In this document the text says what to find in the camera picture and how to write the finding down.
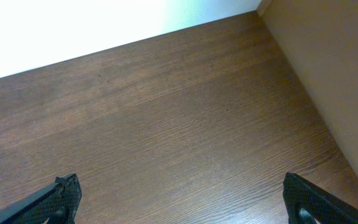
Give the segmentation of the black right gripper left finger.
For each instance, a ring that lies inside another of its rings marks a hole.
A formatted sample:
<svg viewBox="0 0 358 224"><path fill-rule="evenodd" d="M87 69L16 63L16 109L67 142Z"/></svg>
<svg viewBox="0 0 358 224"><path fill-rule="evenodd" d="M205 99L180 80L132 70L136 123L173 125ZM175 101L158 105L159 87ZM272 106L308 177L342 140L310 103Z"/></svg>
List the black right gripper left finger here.
<svg viewBox="0 0 358 224"><path fill-rule="evenodd" d="M0 224L74 224L82 192L76 174L55 181L0 211Z"/></svg>

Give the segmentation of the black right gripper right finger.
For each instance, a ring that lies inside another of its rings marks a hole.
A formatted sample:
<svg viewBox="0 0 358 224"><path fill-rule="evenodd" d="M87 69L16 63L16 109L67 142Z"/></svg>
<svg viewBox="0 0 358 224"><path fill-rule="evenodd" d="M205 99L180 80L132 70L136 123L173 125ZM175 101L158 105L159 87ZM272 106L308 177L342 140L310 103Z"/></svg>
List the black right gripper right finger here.
<svg viewBox="0 0 358 224"><path fill-rule="evenodd" d="M295 173L286 173L283 199L289 224L358 224L358 209Z"/></svg>

